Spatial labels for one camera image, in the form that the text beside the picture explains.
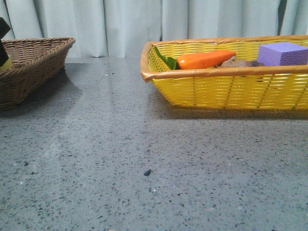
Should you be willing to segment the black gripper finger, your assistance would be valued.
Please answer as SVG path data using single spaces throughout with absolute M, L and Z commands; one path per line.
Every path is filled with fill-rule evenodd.
M 0 18 L 0 66 L 2 66 L 9 58 L 4 45 L 2 43 L 3 37 L 11 30 L 6 21 Z

